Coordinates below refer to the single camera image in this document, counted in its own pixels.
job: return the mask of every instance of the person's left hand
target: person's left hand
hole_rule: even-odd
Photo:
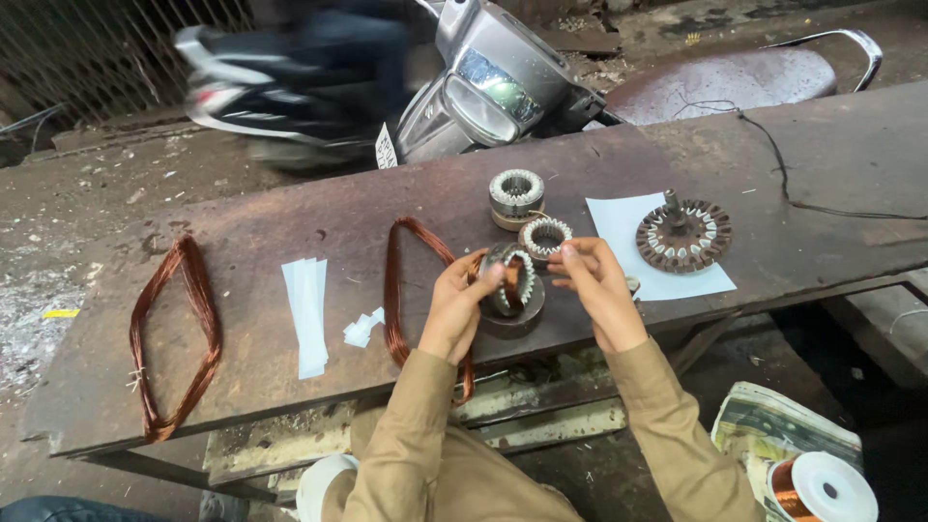
[[[477,304],[499,287],[506,274],[502,264],[496,263],[482,278],[468,286],[468,268],[486,251],[484,248],[461,257],[438,277],[432,292],[429,318],[419,339],[419,350],[455,366],[467,355],[480,321]]]

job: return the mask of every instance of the license plate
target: license plate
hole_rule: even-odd
[[[390,133],[387,132],[387,124],[383,124],[375,146],[377,147],[377,168],[390,168],[398,165],[396,150],[393,149],[393,141],[390,139]]]

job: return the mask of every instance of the rusty metal table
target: rusty metal table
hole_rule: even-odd
[[[910,84],[798,105],[748,111],[777,139],[792,168],[793,197],[849,210],[925,212],[928,84]],[[671,359],[685,370],[734,317],[823,296],[900,283],[928,265],[925,222],[859,219],[799,210],[780,197],[767,139],[732,114],[601,129],[306,183],[152,215],[111,237],[112,258],[36,390],[24,436],[47,436],[52,456],[83,458],[209,488],[206,474],[130,451],[141,446],[138,394],[125,387],[132,359],[129,316],[171,239],[189,231],[202,246],[224,325],[222,362],[206,394],[176,432],[183,437],[389,389],[398,370],[375,335],[367,349],[342,329],[382,305],[387,232],[414,215],[456,254],[513,236],[490,219],[487,183],[508,168],[547,185],[547,212],[595,235],[585,197],[620,198],[675,188],[722,204],[735,240],[722,265],[738,290],[641,304],[652,331],[699,325]],[[403,317],[414,346],[442,270],[420,241],[403,240]],[[297,342],[280,265],[328,259],[323,376],[296,376]],[[548,285],[542,320],[500,338],[478,333],[479,365],[537,357],[592,343],[574,296]],[[148,319],[148,376],[164,410],[195,371],[203,336],[179,284],[169,284]],[[245,484],[240,496],[273,500]]]

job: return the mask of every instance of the beige sleeve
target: beige sleeve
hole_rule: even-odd
[[[657,343],[649,339],[606,360],[674,522],[765,520],[741,466],[702,429],[699,404],[680,387]]]
[[[412,350],[364,451],[343,520],[426,519],[457,376],[445,360]]]

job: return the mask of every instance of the motorcycle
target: motorcycle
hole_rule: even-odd
[[[381,121],[370,68],[294,59],[275,33],[187,27],[174,41],[193,67],[187,116],[250,137],[250,156],[281,170],[334,167],[369,157]]]
[[[503,8],[486,0],[417,2],[438,20],[435,45],[446,69],[406,108],[395,147],[386,127],[381,130],[381,168],[589,126],[656,124],[830,96],[837,91],[831,65],[796,46],[831,34],[850,37],[868,55],[855,91],[867,88],[883,60],[865,33],[830,31],[653,68],[603,96],[582,85],[561,55]]]

